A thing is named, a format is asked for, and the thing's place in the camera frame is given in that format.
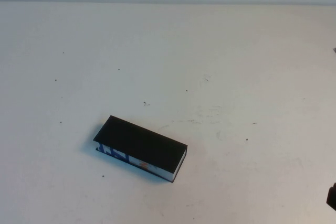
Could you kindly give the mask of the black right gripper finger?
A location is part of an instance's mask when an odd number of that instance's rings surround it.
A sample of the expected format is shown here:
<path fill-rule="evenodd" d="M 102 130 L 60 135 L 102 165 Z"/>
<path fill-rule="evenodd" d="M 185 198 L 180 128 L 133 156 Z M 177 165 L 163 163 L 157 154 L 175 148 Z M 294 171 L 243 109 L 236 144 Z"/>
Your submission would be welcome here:
<path fill-rule="evenodd" d="M 326 203 L 329 206 L 336 206 L 336 183 L 334 183 L 333 186 L 329 188 Z"/>

